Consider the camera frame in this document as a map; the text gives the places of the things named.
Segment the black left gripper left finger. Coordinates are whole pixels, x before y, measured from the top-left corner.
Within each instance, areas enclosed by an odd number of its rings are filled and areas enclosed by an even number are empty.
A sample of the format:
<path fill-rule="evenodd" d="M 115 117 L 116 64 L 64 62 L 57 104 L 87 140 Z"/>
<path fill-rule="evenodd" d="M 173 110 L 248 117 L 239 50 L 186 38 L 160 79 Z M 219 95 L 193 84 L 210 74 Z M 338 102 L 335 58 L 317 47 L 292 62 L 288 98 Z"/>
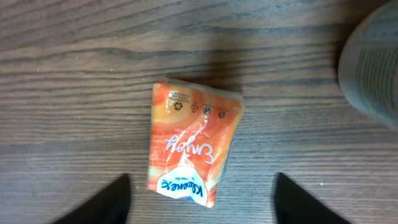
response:
<path fill-rule="evenodd" d="M 131 181 L 123 174 L 54 224 L 126 224 L 131 206 Z"/>

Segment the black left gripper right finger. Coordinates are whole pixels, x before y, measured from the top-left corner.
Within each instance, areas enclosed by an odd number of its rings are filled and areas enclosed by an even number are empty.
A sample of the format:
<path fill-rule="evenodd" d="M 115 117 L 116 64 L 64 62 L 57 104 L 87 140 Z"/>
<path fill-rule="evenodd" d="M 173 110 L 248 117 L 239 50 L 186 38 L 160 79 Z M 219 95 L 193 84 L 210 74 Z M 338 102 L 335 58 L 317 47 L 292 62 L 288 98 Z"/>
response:
<path fill-rule="evenodd" d="M 278 224 L 350 224 L 281 172 L 275 178 L 274 213 Z"/>

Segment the orange Kleenex tissue pack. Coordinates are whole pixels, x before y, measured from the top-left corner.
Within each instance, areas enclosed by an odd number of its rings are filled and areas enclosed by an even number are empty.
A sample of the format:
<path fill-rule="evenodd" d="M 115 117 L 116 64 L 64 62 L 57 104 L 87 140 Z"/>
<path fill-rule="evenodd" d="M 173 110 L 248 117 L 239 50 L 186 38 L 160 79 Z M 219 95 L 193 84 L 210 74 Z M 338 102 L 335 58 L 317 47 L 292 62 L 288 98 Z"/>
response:
<path fill-rule="evenodd" d="M 168 79 L 154 84 L 146 189 L 214 208 L 243 96 Z"/>

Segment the green lid jar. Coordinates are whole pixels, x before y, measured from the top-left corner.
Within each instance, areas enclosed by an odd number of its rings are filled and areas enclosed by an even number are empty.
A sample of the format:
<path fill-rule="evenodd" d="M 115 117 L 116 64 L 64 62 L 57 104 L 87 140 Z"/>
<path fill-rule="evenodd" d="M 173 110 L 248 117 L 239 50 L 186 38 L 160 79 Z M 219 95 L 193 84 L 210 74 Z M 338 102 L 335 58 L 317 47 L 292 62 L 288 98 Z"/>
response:
<path fill-rule="evenodd" d="M 397 129 L 397 0 L 376 9 L 351 34 L 338 81 L 354 108 Z"/>

